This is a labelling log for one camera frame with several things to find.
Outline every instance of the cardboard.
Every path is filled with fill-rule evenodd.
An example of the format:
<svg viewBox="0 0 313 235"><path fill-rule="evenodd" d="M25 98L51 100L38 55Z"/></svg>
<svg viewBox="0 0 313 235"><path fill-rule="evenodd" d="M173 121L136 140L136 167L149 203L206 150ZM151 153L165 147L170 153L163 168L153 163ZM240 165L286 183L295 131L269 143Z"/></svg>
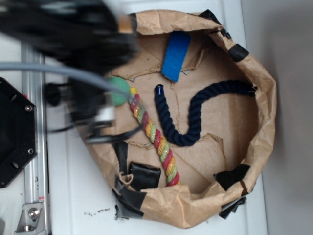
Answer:
<svg viewBox="0 0 313 235"><path fill-rule="evenodd" d="M191 147L170 145L177 160L181 185L166 187L157 151L143 131L128 140L128 164L134 161L162 169L158 188L142 190L146 193L140 207L143 218L189 228L253 190L273 150L276 83L251 54L235 63L228 51L236 43L223 36L220 32L223 26L212 20L168 10L140 12L136 18L141 52L129 64L112 71L112 75L135 78L128 83L137 87L158 129L161 130L161 126L154 103L157 84L164 85L171 116L181 133L187 131L189 102L197 91L212 83L236 79L258 87L255 97L223 94L206 101L201 110L201 139ZM191 36L182 70L192 71L188 75L181 72L176 84L159 73L169 33L174 30L185 31ZM128 104L116 108L113 132L125 132L137 125ZM133 190L129 186L132 177L119 172L111 145L88 148L114 191L120 192L115 186L116 176L125 188ZM239 164L249 165L249 171L241 182L225 191L213 175L233 170Z"/></svg>

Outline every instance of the gray wall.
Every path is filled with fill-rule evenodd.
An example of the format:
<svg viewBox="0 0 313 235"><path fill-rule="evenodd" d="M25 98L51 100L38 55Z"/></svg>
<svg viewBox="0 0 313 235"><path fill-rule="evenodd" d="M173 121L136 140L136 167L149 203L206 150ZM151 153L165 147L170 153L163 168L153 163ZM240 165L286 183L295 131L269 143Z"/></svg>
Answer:
<svg viewBox="0 0 313 235"><path fill-rule="evenodd" d="M313 234L313 1L241 0L248 50L277 81L263 171L269 235Z"/></svg>

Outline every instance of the rope toy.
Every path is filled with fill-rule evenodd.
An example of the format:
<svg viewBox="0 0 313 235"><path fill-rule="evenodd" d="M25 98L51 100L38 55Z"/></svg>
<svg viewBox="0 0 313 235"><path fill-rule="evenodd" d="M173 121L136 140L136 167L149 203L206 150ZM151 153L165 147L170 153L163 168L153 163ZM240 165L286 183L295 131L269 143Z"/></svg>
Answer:
<svg viewBox="0 0 313 235"><path fill-rule="evenodd" d="M173 156L173 152L169 147L165 137L161 134L160 130L156 128L145 107L142 105L139 94L135 87L131 87L131 98L129 104L131 111L134 113L134 117L139 124L142 125L147 137L149 137L151 143L154 144L157 149L157 153L160 155L162 166L166 173L167 186L180 185L179 173L177 171L176 160Z"/></svg>
<svg viewBox="0 0 313 235"><path fill-rule="evenodd" d="M163 85L157 85L155 88L155 102L161 126L164 134L170 143L178 146L192 146L200 139L201 132L201 108L202 104L210 98L216 97L224 93L239 93L255 96L257 87L241 81L223 81L220 83L213 83L212 85L197 92L191 99L189 106L189 129L186 134L180 134L173 124L169 107L164 96Z"/></svg>

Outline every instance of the blue sponge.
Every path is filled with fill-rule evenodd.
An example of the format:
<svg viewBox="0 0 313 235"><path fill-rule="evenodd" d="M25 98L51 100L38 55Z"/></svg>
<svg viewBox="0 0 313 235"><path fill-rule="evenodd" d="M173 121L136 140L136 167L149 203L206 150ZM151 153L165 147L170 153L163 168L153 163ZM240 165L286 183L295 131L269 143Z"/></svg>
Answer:
<svg viewBox="0 0 313 235"><path fill-rule="evenodd" d="M181 31L172 32L165 54L162 74L173 82L178 81L189 43L190 36L188 34Z"/></svg>

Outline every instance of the green ball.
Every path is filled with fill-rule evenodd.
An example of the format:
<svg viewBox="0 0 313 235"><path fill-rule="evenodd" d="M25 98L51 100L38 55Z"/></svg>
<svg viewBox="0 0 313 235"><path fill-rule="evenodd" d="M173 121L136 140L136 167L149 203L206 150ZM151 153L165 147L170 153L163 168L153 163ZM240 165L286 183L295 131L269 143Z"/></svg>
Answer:
<svg viewBox="0 0 313 235"><path fill-rule="evenodd" d="M130 87L127 81L121 77L110 77L108 81L126 94L130 94ZM115 106L120 106L127 101L127 98L120 93L112 92L112 102Z"/></svg>

